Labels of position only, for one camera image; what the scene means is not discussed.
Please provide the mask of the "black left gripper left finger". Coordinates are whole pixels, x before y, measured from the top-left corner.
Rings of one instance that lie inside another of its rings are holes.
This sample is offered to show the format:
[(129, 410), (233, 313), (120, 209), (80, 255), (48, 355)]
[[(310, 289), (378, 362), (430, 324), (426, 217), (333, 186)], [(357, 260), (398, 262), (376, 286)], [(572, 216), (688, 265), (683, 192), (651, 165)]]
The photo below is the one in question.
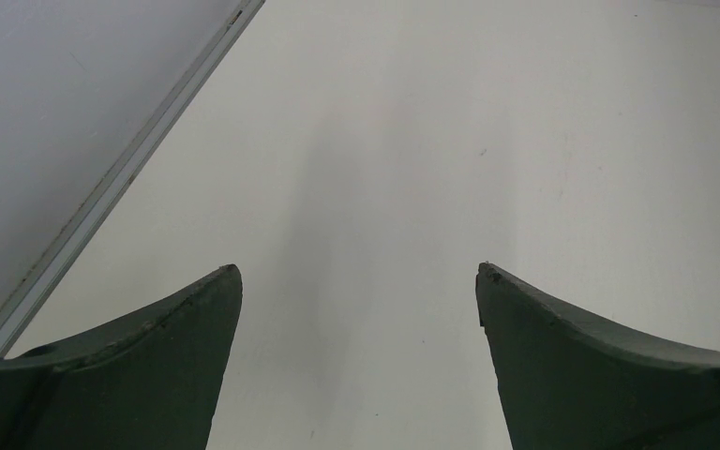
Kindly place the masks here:
[(235, 265), (0, 358), (0, 449), (204, 449), (242, 306)]

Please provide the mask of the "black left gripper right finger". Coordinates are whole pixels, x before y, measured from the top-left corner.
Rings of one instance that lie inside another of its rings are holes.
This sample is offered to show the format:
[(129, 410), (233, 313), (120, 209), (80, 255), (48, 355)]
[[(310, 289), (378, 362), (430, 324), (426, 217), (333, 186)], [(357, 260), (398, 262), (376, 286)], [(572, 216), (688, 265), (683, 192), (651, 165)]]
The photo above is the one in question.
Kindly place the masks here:
[(483, 262), (479, 320), (516, 449), (720, 449), (720, 352), (649, 335)]

